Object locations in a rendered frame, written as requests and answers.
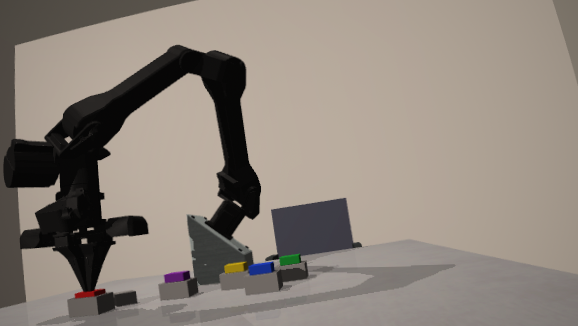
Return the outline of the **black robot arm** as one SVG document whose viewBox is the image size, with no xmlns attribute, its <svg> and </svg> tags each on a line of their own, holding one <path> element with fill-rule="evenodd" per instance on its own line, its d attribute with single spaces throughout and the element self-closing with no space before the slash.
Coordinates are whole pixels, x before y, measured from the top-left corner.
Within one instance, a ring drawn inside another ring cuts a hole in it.
<svg viewBox="0 0 578 326">
<path fill-rule="evenodd" d="M 98 160 L 111 155 L 103 148 L 120 131 L 128 116 L 145 102 L 187 74 L 201 76 L 214 101 L 225 165 L 216 173 L 223 199 L 204 223 L 229 240 L 246 216 L 253 220 L 260 209 L 261 185 L 248 159 L 240 98 L 246 87 L 245 62 L 212 50 L 208 53 L 181 45 L 167 52 L 105 93 L 72 104 L 44 137 L 46 141 L 12 139 L 3 163 L 7 188 L 98 184 Z M 70 136 L 68 143 L 64 138 Z M 82 191 L 81 191 L 82 190 Z M 94 209 L 84 188 L 35 213 L 42 234 L 65 232 L 83 218 L 94 221 Z M 59 195 L 58 195 L 59 193 Z M 233 201 L 241 205 L 239 207 Z"/>
</svg>

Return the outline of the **green button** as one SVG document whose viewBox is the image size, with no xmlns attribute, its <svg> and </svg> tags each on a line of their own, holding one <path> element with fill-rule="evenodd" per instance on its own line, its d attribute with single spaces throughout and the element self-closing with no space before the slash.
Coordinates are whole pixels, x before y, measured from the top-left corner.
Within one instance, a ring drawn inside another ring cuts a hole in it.
<svg viewBox="0 0 578 326">
<path fill-rule="evenodd" d="M 309 276 L 307 261 L 301 261 L 300 254 L 281 256 L 279 261 L 275 270 L 281 269 L 283 282 L 307 279 Z"/>
</svg>

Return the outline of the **red button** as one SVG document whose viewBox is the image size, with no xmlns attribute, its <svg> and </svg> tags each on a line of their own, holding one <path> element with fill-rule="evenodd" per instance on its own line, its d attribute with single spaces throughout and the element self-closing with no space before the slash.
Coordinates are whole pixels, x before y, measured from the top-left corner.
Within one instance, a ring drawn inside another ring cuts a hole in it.
<svg viewBox="0 0 578 326">
<path fill-rule="evenodd" d="M 115 309 L 113 292 L 106 293 L 105 289 L 95 289 L 91 292 L 79 292 L 74 298 L 67 300 L 69 318 L 95 316 Z"/>
</svg>

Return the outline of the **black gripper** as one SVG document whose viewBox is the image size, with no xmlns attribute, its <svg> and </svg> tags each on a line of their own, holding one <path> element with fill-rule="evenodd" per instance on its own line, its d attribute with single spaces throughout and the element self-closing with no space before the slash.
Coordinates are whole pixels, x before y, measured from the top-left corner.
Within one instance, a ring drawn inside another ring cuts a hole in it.
<svg viewBox="0 0 578 326">
<path fill-rule="evenodd" d="M 95 220 L 78 222 L 73 229 L 65 232 L 42 234 L 40 229 L 24 230 L 20 236 L 20 249 L 54 247 L 52 250 L 67 258 L 84 292 L 94 291 L 102 264 L 110 247 L 116 244 L 112 237 L 138 236 L 148 234 L 147 222 L 143 216 L 120 216 L 102 219 L 101 201 L 104 193 L 98 184 L 75 184 L 64 186 L 65 197 L 76 195 L 76 189 L 84 188 L 94 209 Z M 94 230 L 87 231 L 87 228 Z M 79 229 L 79 232 L 75 233 Z M 82 244 L 81 239 L 87 243 Z"/>
</svg>

